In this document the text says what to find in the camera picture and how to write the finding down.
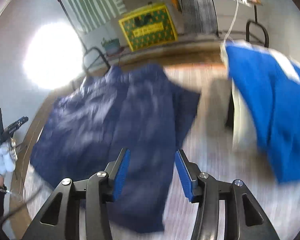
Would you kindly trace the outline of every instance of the yellow box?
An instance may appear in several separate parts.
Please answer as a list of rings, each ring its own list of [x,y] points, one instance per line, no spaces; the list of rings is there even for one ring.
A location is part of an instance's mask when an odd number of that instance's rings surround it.
[[[178,39],[165,4],[156,3],[134,10],[119,20],[130,49],[144,49]]]

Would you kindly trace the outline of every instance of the potted plant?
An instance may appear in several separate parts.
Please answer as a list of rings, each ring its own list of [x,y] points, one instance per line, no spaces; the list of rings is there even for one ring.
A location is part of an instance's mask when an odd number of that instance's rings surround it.
[[[108,56],[115,55],[121,50],[121,46],[118,38],[111,39],[111,40],[106,40],[105,38],[103,38],[101,42],[101,46],[105,48]]]

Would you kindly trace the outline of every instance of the gloved hand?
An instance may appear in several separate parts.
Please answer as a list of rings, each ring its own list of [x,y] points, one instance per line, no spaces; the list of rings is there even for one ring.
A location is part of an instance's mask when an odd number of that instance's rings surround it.
[[[4,176],[7,172],[13,172],[16,168],[18,159],[16,154],[16,142],[11,139],[0,146],[0,175]]]

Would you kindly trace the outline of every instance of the blue gripper pad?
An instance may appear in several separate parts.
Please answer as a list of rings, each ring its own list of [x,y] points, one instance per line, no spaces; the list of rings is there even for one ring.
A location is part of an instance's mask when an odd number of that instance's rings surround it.
[[[124,180],[126,179],[129,162],[130,162],[130,151],[126,150],[124,157],[121,161],[120,167],[118,169],[117,175],[114,179],[114,189],[113,189],[113,200],[116,201],[121,194]]]
[[[186,198],[189,199],[189,202],[191,202],[194,198],[194,195],[192,193],[191,178],[189,176],[189,173],[186,169],[186,165],[185,165],[184,161],[182,160],[179,151],[176,152],[175,163],[176,163],[177,171],[178,171],[179,178],[181,181],[181,185],[183,188],[183,192],[185,193]]]

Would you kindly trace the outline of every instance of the blue garment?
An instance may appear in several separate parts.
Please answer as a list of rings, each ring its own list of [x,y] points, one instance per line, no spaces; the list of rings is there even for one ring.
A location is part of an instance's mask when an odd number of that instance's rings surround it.
[[[87,179],[131,151],[110,220],[139,233],[163,231],[175,152],[191,128],[200,94],[171,83],[158,65],[129,73],[112,67],[53,106],[30,163],[53,187]]]
[[[300,179],[300,82],[266,49],[227,43],[229,76],[251,112],[258,146],[279,182]],[[292,69],[300,77],[300,68]]]

